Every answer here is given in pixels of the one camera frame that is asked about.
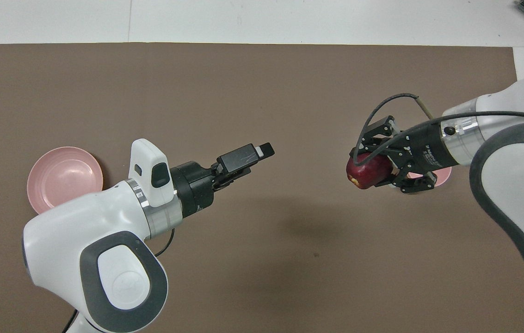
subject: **white floor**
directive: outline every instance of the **white floor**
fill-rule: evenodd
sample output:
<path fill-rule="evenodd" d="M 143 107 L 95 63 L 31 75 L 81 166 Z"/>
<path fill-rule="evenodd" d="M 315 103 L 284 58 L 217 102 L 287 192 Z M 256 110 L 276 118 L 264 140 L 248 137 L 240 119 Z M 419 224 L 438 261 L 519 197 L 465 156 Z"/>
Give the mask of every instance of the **white floor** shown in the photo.
<path fill-rule="evenodd" d="M 0 0 L 0 44 L 189 42 L 515 47 L 513 0 Z"/>

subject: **pink bowl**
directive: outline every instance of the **pink bowl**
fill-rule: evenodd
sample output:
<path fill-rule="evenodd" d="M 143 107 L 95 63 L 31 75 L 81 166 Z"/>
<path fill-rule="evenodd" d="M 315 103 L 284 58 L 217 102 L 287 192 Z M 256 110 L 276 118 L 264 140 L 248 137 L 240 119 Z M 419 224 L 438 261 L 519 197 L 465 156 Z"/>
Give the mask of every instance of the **pink bowl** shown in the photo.
<path fill-rule="evenodd" d="M 449 166 L 448 168 L 442 168 L 432 172 L 435 175 L 437 175 L 437 182 L 435 183 L 435 187 L 442 185 L 443 183 L 445 183 L 445 181 L 447 181 L 447 179 L 449 179 L 450 169 L 451 167 Z M 418 177 L 422 177 L 422 175 L 418 173 L 408 173 L 408 178 L 410 179 L 416 179 Z"/>
<path fill-rule="evenodd" d="M 53 149 L 31 168 L 27 198 L 33 209 L 43 213 L 83 194 L 101 191 L 104 185 L 99 163 L 77 147 Z"/>

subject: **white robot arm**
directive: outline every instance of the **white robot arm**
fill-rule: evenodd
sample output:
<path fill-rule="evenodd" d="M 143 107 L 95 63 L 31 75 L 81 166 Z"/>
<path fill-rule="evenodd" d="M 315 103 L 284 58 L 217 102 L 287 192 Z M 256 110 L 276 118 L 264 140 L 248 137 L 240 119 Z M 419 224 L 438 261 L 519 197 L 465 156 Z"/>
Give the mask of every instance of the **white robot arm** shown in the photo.
<path fill-rule="evenodd" d="M 419 102 L 411 94 L 397 97 L 413 97 Z M 365 153 L 364 160 L 352 160 L 359 152 Z M 377 165 L 377 159 L 372 159 L 378 155 L 386 156 L 391 163 Z M 392 116 L 383 118 L 363 128 L 350 157 L 355 185 L 390 184 L 404 193 L 433 189 L 437 177 L 432 171 L 470 165 L 469 181 L 475 198 L 507 232 L 524 259 L 524 80 L 405 131 L 396 129 Z M 390 164 L 395 167 L 392 173 Z M 386 171 L 363 173 L 363 168 L 375 167 Z M 347 171 L 350 179 L 352 171 Z M 409 172 L 423 177 L 410 179 Z"/>
<path fill-rule="evenodd" d="M 167 275 L 144 241 L 208 207 L 213 193 L 274 154 L 269 143 L 219 156 L 210 168 L 169 168 L 146 139 L 132 144 L 129 178 L 50 209 L 27 223 L 23 255 L 36 286 L 79 312 L 70 333 L 135 332 L 167 298 Z"/>

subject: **brown mat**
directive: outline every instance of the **brown mat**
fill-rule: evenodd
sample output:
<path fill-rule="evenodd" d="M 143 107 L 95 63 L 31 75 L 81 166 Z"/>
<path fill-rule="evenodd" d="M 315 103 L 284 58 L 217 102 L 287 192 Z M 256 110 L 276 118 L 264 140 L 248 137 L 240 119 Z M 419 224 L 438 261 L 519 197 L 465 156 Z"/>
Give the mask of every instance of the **brown mat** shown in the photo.
<path fill-rule="evenodd" d="M 169 298 L 144 332 L 524 331 L 524 263 L 466 168 L 408 196 L 344 172 L 385 97 L 415 93 L 440 115 L 515 79 L 507 48 L 0 45 L 0 332 L 59 332 L 72 312 L 23 266 L 31 166 L 78 146 L 110 186 L 139 137 L 172 165 L 276 150 L 178 228 L 161 257 Z M 424 120 L 409 99 L 387 113 Z"/>

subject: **red apple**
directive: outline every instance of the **red apple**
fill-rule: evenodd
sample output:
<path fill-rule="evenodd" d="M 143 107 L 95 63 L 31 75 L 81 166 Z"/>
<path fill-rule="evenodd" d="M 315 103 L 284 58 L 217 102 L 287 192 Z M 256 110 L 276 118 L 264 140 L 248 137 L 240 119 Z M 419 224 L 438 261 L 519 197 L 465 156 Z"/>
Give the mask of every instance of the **red apple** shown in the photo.
<path fill-rule="evenodd" d="M 358 161 L 364 160 L 371 153 L 362 153 L 358 156 Z M 380 181 L 386 179 L 393 171 L 393 165 L 387 156 L 378 154 L 367 164 L 356 166 L 352 158 L 348 159 L 346 164 L 346 174 L 348 180 L 351 181 L 357 188 L 366 190 L 367 188 L 378 184 Z"/>

